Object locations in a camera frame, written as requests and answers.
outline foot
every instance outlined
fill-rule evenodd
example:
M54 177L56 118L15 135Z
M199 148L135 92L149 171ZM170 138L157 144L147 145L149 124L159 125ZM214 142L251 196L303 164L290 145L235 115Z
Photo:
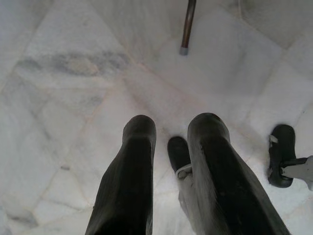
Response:
M167 144L167 152L172 169L179 179L185 178L192 171L189 149L182 137L172 137Z

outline marble floor tile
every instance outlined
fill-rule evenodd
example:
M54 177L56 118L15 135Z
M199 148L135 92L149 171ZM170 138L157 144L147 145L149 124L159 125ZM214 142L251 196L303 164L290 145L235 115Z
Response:
M0 94L0 123L0 198L13 196L31 211L85 121L11 76Z
M91 209L64 217L18 235L84 235Z
M11 229L7 223L7 216L4 208L0 206L0 234L10 235L12 234Z
M245 125L268 141L273 128L285 123L295 126L306 107L313 101L313 80L282 62L253 105Z
M125 124L139 114L150 116L120 81L72 147L67 161L88 203L94 203L102 175L121 147Z
M14 196L2 196L1 203L6 217L6 225L12 234L27 231L38 226L38 221L34 214L29 209L24 208Z
M313 145L311 139L313 137L313 102L304 109L296 126L296 155L298 158L307 158L313 155Z
M78 210L66 205L41 200L34 209L34 216L36 217L38 224L43 225L77 212Z
M148 66L236 124L246 117L282 52L221 8L196 22L188 56L178 55L178 48L179 41L169 42Z
M89 1L137 62L150 59L171 37L182 37L188 0ZM217 4L237 8L236 0L198 1L194 21Z
M283 48L312 23L313 2L306 0L241 0L242 17Z
M155 196L153 212L153 234L194 234L187 216L180 207L178 191Z
M66 164L53 177L42 198L45 201L54 202L76 210L83 210L89 207L86 199L82 196L76 178Z
M124 48L84 0L55 0L16 72L40 88L106 88L129 63Z
M0 1L0 90L52 0Z
M286 60L301 74L313 77L313 26L308 27L289 48Z
M48 89L48 94L72 111L90 118L102 103L105 89Z
M313 198L307 199L295 209L286 219L286 224L292 234L312 234Z

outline metal pole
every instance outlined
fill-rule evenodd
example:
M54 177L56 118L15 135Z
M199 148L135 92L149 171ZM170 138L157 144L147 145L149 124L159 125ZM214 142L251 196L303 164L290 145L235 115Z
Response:
M185 19L185 26L184 26L184 34L182 37L181 47L180 47L180 55L187 55L188 54L188 45L191 33L191 26L192 21L194 19L195 9L196 9L197 0L189 0L188 8L186 13Z

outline chair leg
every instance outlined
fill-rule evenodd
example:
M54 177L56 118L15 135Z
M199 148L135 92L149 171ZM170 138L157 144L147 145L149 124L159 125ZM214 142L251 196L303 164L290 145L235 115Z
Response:
M180 47L180 55L187 55L188 54L188 45L189 39L191 34L191 27L192 21L194 19L195 9L196 9L197 0L189 0L188 8L186 13L185 19L185 26L184 26L184 34L182 37L181 47Z

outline black shoe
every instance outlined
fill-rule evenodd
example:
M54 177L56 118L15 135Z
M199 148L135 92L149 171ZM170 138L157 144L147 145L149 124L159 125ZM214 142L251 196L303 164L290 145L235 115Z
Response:
M291 126L277 125L270 135L269 140L270 164L268 170L268 181L271 185L279 188L287 188L293 178L281 175L282 162L296 159L294 152L295 133Z
M186 177L192 171L186 140L179 136L170 138L167 144L167 152L176 176L180 179Z

